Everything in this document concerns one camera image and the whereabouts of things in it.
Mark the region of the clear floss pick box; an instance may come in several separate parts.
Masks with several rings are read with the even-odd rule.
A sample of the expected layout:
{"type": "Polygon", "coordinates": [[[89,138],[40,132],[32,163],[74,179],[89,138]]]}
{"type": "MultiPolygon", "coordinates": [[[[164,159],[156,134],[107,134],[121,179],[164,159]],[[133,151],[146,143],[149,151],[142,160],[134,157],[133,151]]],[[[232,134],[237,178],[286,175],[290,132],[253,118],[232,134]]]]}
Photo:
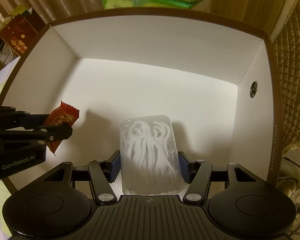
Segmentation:
{"type": "Polygon", "coordinates": [[[123,120],[120,155],[124,194],[166,195],[183,190],[174,131],[168,116],[123,120]]]}

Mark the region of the red snack packet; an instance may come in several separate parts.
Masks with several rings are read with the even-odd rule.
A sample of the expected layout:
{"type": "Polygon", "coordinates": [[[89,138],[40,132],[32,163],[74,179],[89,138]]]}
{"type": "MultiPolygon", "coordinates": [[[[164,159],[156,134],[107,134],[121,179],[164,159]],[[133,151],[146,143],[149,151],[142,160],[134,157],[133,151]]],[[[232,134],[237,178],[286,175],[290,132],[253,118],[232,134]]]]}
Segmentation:
{"type": "MultiPolygon", "coordinates": [[[[72,127],[73,124],[79,118],[79,110],[61,101],[61,104],[54,109],[47,119],[44,121],[43,126],[70,126],[72,127]]],[[[50,151],[55,155],[58,146],[61,144],[63,139],[56,139],[53,135],[54,139],[50,140],[47,143],[48,148],[50,151]]]]}

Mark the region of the red gift bag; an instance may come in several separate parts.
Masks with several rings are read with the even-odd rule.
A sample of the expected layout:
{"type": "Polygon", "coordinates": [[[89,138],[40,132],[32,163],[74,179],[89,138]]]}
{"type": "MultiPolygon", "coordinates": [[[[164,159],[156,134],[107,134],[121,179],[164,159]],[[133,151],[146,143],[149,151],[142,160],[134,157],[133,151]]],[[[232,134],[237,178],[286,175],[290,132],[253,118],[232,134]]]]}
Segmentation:
{"type": "Polygon", "coordinates": [[[30,43],[44,28],[44,21],[36,12],[29,15],[15,16],[0,31],[0,38],[19,56],[23,55],[30,43]]]}

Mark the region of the steel kettle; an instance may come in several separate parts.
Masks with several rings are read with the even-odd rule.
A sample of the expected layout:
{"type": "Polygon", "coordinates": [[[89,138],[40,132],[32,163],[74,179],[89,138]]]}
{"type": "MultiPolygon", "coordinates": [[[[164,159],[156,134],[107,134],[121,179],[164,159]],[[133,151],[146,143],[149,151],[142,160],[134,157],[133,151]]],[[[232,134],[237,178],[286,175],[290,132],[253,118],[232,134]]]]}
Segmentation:
{"type": "Polygon", "coordinates": [[[300,228],[300,165],[283,156],[276,188],[287,195],[295,205],[296,216],[290,234],[300,228]]]}

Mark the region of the quilted chair cushion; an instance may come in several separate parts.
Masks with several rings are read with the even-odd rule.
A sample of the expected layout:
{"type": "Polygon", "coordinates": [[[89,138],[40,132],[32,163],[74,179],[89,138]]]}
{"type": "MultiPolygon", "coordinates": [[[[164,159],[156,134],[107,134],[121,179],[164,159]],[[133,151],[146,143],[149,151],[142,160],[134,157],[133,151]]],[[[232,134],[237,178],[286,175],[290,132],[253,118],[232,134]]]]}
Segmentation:
{"type": "Polygon", "coordinates": [[[272,42],[283,104],[282,153],[300,150],[300,0],[272,42]]]}

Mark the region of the brown cardboard box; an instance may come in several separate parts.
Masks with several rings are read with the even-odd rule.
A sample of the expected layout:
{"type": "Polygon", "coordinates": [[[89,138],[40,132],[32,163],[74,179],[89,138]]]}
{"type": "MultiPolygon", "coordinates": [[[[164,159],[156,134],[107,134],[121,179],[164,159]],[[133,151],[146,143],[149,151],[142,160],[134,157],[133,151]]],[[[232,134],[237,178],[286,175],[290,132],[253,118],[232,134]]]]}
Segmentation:
{"type": "Polygon", "coordinates": [[[192,10],[111,9],[46,25],[13,69],[0,105],[80,116],[44,163],[4,179],[10,193],[63,161],[85,165],[120,148],[122,120],[166,115],[177,149],[215,166],[237,162],[275,185],[281,96],[268,34],[192,10]]]}

